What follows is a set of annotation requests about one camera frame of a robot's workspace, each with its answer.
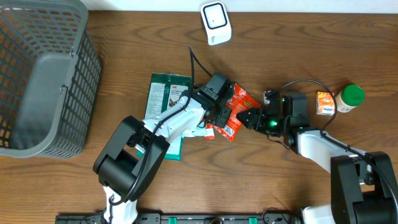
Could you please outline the red stick sachet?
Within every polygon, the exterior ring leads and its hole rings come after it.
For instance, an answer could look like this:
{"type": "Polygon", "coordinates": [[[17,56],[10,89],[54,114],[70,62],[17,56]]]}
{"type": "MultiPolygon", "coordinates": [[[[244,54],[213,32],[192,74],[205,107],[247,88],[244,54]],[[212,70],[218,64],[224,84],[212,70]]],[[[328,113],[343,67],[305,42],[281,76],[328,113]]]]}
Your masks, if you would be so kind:
{"type": "Polygon", "coordinates": [[[206,131],[205,139],[214,139],[215,138],[215,134],[214,134],[214,129],[213,128],[206,128],[205,131],[206,131]]]}

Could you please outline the light green wipes pack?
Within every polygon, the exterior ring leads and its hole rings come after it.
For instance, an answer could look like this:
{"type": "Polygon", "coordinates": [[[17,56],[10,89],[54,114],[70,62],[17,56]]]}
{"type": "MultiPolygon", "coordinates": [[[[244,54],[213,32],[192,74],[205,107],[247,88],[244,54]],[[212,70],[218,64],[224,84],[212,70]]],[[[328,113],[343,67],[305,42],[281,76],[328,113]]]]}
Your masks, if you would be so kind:
{"type": "Polygon", "coordinates": [[[184,131],[182,133],[182,138],[205,137],[206,135],[207,135],[206,128],[195,127],[184,131]]]}

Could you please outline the small orange white box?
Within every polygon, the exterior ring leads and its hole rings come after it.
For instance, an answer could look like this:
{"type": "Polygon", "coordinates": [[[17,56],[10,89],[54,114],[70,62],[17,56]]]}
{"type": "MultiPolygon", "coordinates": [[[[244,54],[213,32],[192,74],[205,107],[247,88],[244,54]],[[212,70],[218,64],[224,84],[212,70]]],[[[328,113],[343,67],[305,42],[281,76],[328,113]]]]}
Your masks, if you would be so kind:
{"type": "Polygon", "coordinates": [[[333,97],[328,92],[318,91],[316,94],[316,114],[332,116],[335,113],[333,97]]]}

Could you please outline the green white package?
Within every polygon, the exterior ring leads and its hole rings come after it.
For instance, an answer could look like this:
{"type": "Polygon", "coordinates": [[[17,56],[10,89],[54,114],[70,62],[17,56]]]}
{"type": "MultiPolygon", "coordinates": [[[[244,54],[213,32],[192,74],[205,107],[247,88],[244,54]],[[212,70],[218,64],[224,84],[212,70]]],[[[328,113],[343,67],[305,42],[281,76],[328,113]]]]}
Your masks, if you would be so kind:
{"type": "Polygon", "coordinates": [[[190,84],[190,77],[152,73],[144,118],[153,118],[172,107],[182,92],[190,89],[190,84]]]}

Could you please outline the green lid seasoning jar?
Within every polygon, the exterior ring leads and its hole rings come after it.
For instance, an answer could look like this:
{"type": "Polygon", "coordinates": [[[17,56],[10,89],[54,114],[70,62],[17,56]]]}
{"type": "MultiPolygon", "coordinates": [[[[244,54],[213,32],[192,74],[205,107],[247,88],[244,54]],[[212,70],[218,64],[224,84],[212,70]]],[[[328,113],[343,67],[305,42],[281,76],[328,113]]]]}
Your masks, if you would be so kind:
{"type": "Polygon", "coordinates": [[[348,85],[335,96],[337,110],[348,113],[365,100],[365,92],[358,85],[348,85]]]}

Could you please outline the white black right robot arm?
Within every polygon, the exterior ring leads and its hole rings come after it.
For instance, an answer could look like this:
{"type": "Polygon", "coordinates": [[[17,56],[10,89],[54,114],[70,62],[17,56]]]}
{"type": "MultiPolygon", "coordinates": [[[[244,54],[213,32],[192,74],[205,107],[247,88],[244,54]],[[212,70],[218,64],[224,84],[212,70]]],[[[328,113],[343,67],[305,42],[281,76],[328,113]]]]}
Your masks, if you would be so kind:
{"type": "Polygon", "coordinates": [[[307,106],[251,108],[237,114],[248,129],[284,137],[283,145],[331,177],[331,202],[305,207],[300,223],[397,223],[397,181],[390,157],[365,152],[310,126],[307,106]]]}

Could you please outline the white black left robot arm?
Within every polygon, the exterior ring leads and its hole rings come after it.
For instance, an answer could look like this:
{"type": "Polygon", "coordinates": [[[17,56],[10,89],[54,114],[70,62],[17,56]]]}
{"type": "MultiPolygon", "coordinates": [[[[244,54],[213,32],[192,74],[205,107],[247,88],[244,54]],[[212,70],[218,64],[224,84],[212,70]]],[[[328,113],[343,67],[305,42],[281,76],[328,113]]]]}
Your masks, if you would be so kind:
{"type": "Polygon", "coordinates": [[[204,119],[221,118],[231,97],[195,93],[181,96],[151,119],[124,118],[93,165],[106,193],[105,222],[133,223],[137,200],[153,181],[170,143],[204,119]]]}

